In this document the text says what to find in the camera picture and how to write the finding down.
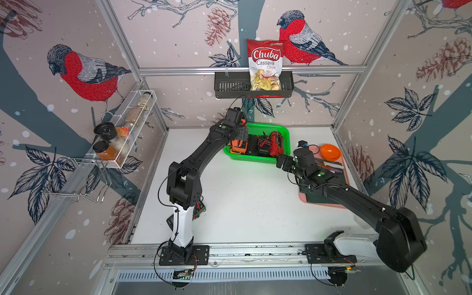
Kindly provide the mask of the green plastic basket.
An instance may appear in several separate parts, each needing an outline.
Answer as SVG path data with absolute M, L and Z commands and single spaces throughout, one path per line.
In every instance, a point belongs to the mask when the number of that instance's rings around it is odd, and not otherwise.
M 270 135 L 272 132 L 277 131 L 280 132 L 283 137 L 283 152 L 286 155 L 291 154 L 291 143 L 290 143 L 290 132 L 289 130 L 281 125 L 274 125 L 274 124 L 262 124 L 262 123 L 254 123 L 249 122 L 247 124 L 248 127 L 248 135 L 255 135 L 255 136 L 262 136 L 262 135 Z M 225 146 L 223 148 L 224 153 L 229 156 L 232 160 L 235 161 L 245 161 L 245 162 L 257 162 L 257 163 L 267 163 L 275 165 L 277 160 L 274 157 L 261 157 L 261 156 L 250 156 L 244 154 L 231 154 L 230 146 Z

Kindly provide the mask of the red multimeter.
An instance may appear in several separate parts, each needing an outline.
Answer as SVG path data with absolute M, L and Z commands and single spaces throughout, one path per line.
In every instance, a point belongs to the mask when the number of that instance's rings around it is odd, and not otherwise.
M 270 155 L 278 157 L 284 153 L 283 137 L 280 132 L 273 131 L 270 136 Z

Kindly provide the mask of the black case with leads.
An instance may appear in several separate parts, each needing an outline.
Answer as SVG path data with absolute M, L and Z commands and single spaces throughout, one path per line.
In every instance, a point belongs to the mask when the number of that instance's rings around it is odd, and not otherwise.
M 270 157 L 272 144 L 267 136 L 260 136 L 258 139 L 258 155 L 261 157 Z

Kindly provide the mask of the green multimeter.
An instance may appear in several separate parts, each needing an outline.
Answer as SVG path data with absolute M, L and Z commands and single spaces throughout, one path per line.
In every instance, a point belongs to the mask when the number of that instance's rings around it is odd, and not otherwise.
M 197 205 L 194 207 L 192 219 L 193 220 L 198 219 L 202 213 L 206 212 L 206 210 L 207 210 L 206 206 L 204 205 L 203 201 L 200 200 L 197 203 Z M 166 223 L 167 223 L 168 227 L 172 230 L 173 229 L 173 215 L 170 215 L 166 219 Z

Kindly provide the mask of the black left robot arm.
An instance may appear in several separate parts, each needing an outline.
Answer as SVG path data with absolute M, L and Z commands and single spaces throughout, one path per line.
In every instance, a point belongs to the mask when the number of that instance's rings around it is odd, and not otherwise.
M 240 108 L 228 109 L 226 117 L 210 128 L 206 139 L 189 157 L 169 167 L 166 192 L 174 212 L 173 234 L 168 246 L 170 253 L 184 262 L 192 256 L 193 212 L 202 196 L 200 177 L 223 147 L 246 133 L 246 118 Z

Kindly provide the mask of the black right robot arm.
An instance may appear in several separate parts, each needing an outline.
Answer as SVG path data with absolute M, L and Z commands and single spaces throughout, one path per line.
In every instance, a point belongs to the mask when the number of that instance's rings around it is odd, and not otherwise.
M 365 221 L 379 235 L 374 242 L 380 260 L 396 272 L 405 272 L 426 252 L 427 245 L 417 216 L 407 208 L 395 209 L 342 184 L 337 174 L 318 165 L 308 146 L 294 156 L 281 154 L 277 168 L 292 173 L 296 184 L 334 200 Z

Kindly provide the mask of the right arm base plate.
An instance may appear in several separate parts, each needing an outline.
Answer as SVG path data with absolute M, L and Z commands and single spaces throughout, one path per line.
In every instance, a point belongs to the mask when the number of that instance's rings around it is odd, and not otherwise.
M 343 255 L 335 246 L 328 244 L 305 244 L 304 255 L 309 264 L 351 264 L 357 263 L 354 255 Z

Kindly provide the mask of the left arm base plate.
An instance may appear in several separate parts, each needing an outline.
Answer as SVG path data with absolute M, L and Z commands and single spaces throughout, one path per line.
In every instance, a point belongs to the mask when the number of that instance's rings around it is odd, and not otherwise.
M 179 258 L 177 254 L 163 247 L 157 254 L 160 266 L 206 266 L 208 264 L 210 247 L 208 245 L 194 246 L 187 261 Z

